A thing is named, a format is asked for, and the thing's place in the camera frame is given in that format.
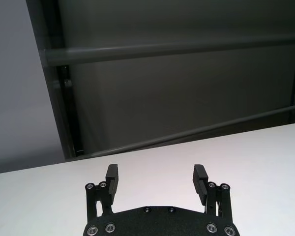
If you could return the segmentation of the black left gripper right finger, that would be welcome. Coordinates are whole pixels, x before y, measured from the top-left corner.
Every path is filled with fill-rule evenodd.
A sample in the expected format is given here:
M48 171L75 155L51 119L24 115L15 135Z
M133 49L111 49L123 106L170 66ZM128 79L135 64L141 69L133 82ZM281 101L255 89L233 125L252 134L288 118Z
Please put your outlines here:
M232 206L230 186L226 183L216 185L208 180L203 165L195 164L193 170L193 183L201 204L205 207L205 214L218 216L225 220L232 220Z

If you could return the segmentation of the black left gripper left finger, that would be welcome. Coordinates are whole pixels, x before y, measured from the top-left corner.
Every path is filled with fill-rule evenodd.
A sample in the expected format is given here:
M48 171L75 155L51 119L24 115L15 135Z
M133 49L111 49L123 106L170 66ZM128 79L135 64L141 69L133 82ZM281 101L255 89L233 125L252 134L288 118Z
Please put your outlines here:
M98 217L97 202L102 205L102 216L113 214L112 205L118 187L118 165L108 166L105 180L98 185L87 183L85 185L87 199L87 220L91 221Z

